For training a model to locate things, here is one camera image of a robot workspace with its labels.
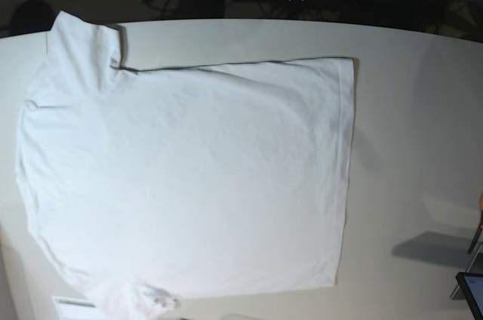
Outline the white T-shirt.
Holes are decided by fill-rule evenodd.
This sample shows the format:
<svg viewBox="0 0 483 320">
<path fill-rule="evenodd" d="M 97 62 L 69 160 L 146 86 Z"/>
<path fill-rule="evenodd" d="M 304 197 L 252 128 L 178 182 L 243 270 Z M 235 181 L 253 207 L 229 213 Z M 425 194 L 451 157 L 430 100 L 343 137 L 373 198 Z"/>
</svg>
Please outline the white T-shirt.
<svg viewBox="0 0 483 320">
<path fill-rule="evenodd" d="M 116 319 L 333 286 L 353 61 L 135 72 L 121 59 L 117 30 L 62 12 L 20 109 L 16 180 L 60 277 Z"/>
</svg>

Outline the white paper sheet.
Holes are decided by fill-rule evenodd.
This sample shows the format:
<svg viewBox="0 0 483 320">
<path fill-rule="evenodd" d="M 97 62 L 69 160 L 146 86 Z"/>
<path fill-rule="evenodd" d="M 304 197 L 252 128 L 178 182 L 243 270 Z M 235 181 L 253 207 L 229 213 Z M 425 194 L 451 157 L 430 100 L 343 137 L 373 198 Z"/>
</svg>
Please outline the white paper sheet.
<svg viewBox="0 0 483 320">
<path fill-rule="evenodd" d="M 103 314 L 85 300 L 53 297 L 59 319 L 102 319 Z"/>
</svg>

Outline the black tablet screen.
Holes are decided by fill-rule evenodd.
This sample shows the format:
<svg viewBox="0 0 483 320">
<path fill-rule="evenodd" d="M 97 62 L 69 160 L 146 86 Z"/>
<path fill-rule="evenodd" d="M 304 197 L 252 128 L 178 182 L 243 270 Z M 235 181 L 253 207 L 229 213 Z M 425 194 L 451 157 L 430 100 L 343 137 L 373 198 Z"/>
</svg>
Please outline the black tablet screen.
<svg viewBox="0 0 483 320">
<path fill-rule="evenodd" d="M 458 285 L 475 320 L 482 320 L 482 274 L 459 272 Z"/>
</svg>

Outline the orange handled screwdriver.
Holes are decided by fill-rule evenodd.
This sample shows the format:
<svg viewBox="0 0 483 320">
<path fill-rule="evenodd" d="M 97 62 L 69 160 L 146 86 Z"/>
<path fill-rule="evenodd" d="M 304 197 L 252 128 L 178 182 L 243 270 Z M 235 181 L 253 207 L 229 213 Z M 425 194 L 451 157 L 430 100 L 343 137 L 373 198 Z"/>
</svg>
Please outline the orange handled screwdriver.
<svg viewBox="0 0 483 320">
<path fill-rule="evenodd" d="M 475 246 L 477 245 L 478 243 L 478 240 L 480 239 L 480 236 L 482 234 L 482 231 L 483 231 L 483 195 L 480 196 L 480 199 L 479 199 L 479 207 L 480 207 L 480 217 L 479 217 L 479 222 L 478 222 L 478 225 L 477 225 L 477 228 L 475 230 L 475 234 L 472 238 L 472 241 L 471 241 L 471 244 L 467 250 L 467 253 L 468 254 L 471 254 L 475 248 Z"/>
</svg>

